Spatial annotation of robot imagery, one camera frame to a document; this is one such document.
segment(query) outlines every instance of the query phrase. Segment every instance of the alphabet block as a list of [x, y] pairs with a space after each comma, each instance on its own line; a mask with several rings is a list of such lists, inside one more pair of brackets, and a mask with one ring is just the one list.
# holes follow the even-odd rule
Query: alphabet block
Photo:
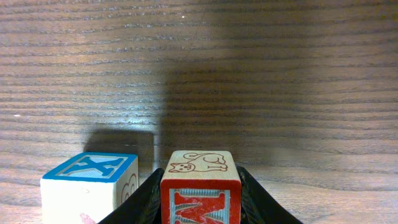
[[228, 151], [175, 151], [160, 183], [163, 224], [238, 224], [241, 180]]
[[138, 184], [136, 155], [81, 153], [40, 180], [43, 221], [98, 223], [120, 206]]

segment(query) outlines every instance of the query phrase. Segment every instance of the wooden table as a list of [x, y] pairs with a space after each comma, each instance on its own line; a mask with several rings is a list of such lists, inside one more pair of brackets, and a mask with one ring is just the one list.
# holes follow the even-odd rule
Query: wooden table
[[0, 223], [84, 151], [228, 150], [304, 223], [398, 223], [394, 1], [0, 1]]

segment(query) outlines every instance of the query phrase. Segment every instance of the toy block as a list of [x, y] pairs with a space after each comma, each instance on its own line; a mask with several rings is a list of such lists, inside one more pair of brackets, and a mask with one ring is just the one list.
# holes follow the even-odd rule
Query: toy block
[[175, 151], [160, 183], [163, 224], [238, 224], [241, 180], [228, 151]]
[[138, 188], [138, 181], [136, 155], [81, 153], [40, 180], [43, 221], [98, 223]]

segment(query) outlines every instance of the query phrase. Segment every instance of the cat illustration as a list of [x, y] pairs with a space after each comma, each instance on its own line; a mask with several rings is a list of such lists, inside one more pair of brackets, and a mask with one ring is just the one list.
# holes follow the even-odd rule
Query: cat illustration
[[188, 162], [171, 163], [169, 172], [209, 172], [213, 170], [226, 172], [228, 166], [225, 164], [224, 156], [217, 153], [189, 152], [183, 155]]

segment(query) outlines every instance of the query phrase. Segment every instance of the blue border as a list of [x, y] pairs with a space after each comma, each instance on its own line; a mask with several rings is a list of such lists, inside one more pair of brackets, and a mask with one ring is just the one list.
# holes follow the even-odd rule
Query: blue border
[[[118, 157], [127, 157], [126, 161], [117, 169], [117, 171], [108, 179], [104, 178], [89, 178], [89, 177], [67, 177], [67, 176], [56, 176], [61, 170], [74, 163], [78, 159], [86, 155], [99, 155], [99, 156], [118, 156]], [[83, 152], [78, 155], [73, 156], [63, 164], [57, 166], [52, 169], [48, 173], [44, 174], [43, 179], [50, 180], [77, 180], [77, 181], [89, 181], [89, 182], [102, 182], [102, 183], [111, 183], [116, 182], [122, 173], [131, 165], [134, 160], [137, 159], [137, 155], [134, 154], [121, 154], [121, 153], [103, 153], [103, 152]]]

